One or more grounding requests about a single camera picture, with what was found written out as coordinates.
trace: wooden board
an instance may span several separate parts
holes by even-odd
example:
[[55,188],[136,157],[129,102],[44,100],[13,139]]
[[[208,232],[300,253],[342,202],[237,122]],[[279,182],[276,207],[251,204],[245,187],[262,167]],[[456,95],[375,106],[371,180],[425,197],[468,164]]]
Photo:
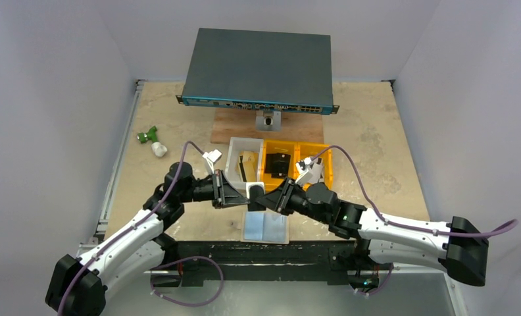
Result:
[[229,144],[231,137],[245,137],[324,144],[322,115],[283,112],[279,132],[257,130],[256,117],[256,111],[216,109],[211,143]]
[[[182,82],[147,82],[144,85],[125,156],[113,195],[106,237],[119,230],[139,211],[154,192],[172,163],[179,161],[183,143],[193,140],[206,151],[223,153],[216,168],[224,169],[229,146],[210,142],[214,108],[180,105]],[[322,117],[324,140],[341,145],[358,164],[369,196],[386,214],[428,221],[429,215],[406,136],[387,82],[334,83],[334,101],[340,104],[336,115]],[[138,132],[158,128],[158,139],[168,153],[158,158],[151,144],[140,144]],[[197,178],[207,175],[203,158],[190,149],[185,161],[193,166]],[[332,190],[346,201],[368,205],[363,199],[355,175],[340,152],[332,155]],[[187,203],[185,214],[168,229],[177,240],[241,239],[245,206],[213,209],[210,202]],[[289,216],[290,240],[338,240],[328,226],[298,213]]]

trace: metal stand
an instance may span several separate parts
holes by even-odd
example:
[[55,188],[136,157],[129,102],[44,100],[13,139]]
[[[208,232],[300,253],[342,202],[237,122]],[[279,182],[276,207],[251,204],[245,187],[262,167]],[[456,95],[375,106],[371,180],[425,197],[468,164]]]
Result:
[[278,132],[282,129],[282,112],[257,111],[255,125],[257,126],[257,130]]

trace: white wall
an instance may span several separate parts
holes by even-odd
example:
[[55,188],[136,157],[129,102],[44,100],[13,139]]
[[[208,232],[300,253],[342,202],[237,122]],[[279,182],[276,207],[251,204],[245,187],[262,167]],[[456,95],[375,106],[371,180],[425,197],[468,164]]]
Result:
[[52,315],[95,229],[134,84],[90,0],[0,0],[0,315]]
[[442,1],[395,93],[432,217],[520,220],[463,290],[471,315],[521,315],[521,1]]
[[439,0],[98,0],[131,75],[183,80],[197,31],[328,34],[336,80],[396,78]]

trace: tabletop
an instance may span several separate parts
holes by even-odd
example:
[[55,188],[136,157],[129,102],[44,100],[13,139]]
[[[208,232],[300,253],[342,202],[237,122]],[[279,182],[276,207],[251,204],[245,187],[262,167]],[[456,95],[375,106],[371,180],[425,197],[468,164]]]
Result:
[[[228,145],[211,144],[214,108],[180,105],[182,82],[146,82],[132,122],[130,139],[117,185],[112,195],[106,238],[124,226],[163,181],[172,163],[179,161],[183,144],[195,142],[202,150],[220,150],[217,162],[224,169]],[[429,220],[418,176],[398,114],[391,86],[387,82],[336,82],[336,115],[323,116],[324,141],[340,145],[352,156],[370,198],[382,213]],[[150,142],[140,144],[136,134],[156,126],[159,142],[168,153],[156,157]],[[195,176],[206,176],[203,158],[189,147],[185,161],[193,166]],[[355,174],[345,156],[333,151],[333,191],[340,199],[368,205]],[[243,212],[246,207],[213,209],[209,201],[187,203],[185,214],[167,233],[177,240],[240,240]],[[289,216],[290,240],[337,240],[328,226],[300,214]]]

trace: green object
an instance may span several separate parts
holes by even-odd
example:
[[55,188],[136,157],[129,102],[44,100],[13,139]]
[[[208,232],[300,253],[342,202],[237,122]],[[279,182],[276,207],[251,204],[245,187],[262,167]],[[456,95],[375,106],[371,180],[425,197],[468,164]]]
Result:
[[158,136],[156,136],[157,130],[158,130],[158,128],[156,128],[156,126],[152,126],[152,127],[150,127],[148,132],[137,134],[137,140],[141,144],[144,144],[145,142],[148,142],[149,140],[151,140],[153,143],[155,143],[158,141]]

